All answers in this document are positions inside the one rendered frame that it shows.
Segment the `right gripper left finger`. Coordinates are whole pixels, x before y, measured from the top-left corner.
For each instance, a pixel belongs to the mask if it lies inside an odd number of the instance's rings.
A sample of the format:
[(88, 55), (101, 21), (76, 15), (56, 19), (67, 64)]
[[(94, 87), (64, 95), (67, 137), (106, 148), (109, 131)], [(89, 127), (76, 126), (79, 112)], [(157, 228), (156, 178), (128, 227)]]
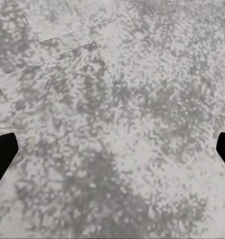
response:
[(15, 133), (0, 136), (0, 180), (18, 152)]

